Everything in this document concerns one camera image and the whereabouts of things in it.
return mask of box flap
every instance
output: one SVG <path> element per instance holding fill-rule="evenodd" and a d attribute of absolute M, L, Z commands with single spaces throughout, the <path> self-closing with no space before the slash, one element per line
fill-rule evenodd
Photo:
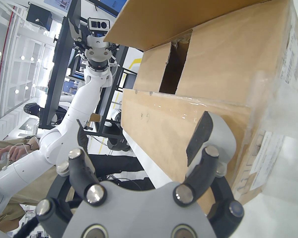
<path fill-rule="evenodd" d="M 176 95 L 247 105 L 254 77 L 275 77 L 289 38 L 291 0 L 273 0 L 193 29 Z"/>
<path fill-rule="evenodd" d="M 133 89 L 159 92 L 170 50 L 171 43 L 167 43 L 144 52 Z"/>
<path fill-rule="evenodd" d="M 228 12 L 269 0 L 128 0 L 105 41 L 147 50 Z"/>

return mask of red stripe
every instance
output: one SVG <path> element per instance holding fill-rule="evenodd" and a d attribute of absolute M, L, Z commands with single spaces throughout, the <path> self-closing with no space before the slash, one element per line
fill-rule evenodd
<path fill-rule="evenodd" d="M 10 29 L 10 24 L 11 24 L 11 21 L 12 21 L 12 16 L 13 16 L 13 11 L 11 12 L 10 21 L 9 21 L 9 25 L 8 25 L 8 29 L 7 29 L 7 33 L 6 33 L 6 38 L 5 38 L 4 44 L 3 44 L 1 62 L 0 62 L 0 74 L 1 74 L 2 62 L 3 62 L 3 56 L 4 56 L 4 49 L 6 48 L 7 37 L 8 37 L 9 29 Z"/>

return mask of white robotic arm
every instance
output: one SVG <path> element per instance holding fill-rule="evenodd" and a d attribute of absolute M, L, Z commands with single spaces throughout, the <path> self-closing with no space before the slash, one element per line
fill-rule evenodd
<path fill-rule="evenodd" d="M 69 24 L 72 37 L 76 43 L 77 34 L 73 32 L 74 26 L 70 21 Z M 0 213 L 14 194 L 33 182 L 53 165 L 56 164 L 57 167 L 61 167 L 62 163 L 68 160 L 69 151 L 79 147 L 77 142 L 79 124 L 77 120 L 85 127 L 100 100 L 101 88 L 112 85 L 109 63 L 112 52 L 108 49 L 116 50 L 117 46 L 113 48 L 112 44 L 103 41 L 103 37 L 91 35 L 87 37 L 87 45 L 89 50 L 85 51 L 85 55 L 90 65 L 84 70 L 86 85 L 78 89 L 61 124 L 41 137 L 39 150 L 28 154 L 5 170 L 0 171 Z M 94 170 L 87 155 L 86 158 L 87 165 L 90 165 L 91 170 Z M 63 170 L 57 170 L 57 172 L 63 176 L 67 175 L 67 172 Z"/>

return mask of beige jacket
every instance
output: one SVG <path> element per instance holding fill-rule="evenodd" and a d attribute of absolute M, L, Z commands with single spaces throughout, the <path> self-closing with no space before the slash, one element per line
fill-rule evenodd
<path fill-rule="evenodd" d="M 7 141 L 0 141 L 0 148 L 7 147 L 9 145 L 15 145 L 18 143 L 26 144 L 29 140 L 25 138 L 18 138 Z M 42 176 L 34 180 L 27 187 L 23 188 L 20 192 L 13 195 L 9 204 L 0 215 L 0 221 L 21 219 L 25 214 L 20 204 L 37 205 L 42 199 L 44 199 L 52 185 L 52 182 L 56 178 L 57 173 L 53 166 Z"/>

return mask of human hand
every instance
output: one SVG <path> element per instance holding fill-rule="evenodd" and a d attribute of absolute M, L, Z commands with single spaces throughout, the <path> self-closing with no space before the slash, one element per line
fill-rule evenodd
<path fill-rule="evenodd" d="M 30 152 L 30 146 L 28 146 L 28 145 L 24 145 L 24 146 L 23 145 L 21 145 L 21 146 L 8 145 L 5 148 L 0 148 L 0 160 L 1 160 L 1 156 L 3 153 L 9 152 L 10 160 L 15 162 L 15 161 L 19 160 L 23 154 L 27 154 L 27 151 L 28 151 L 28 153 Z"/>

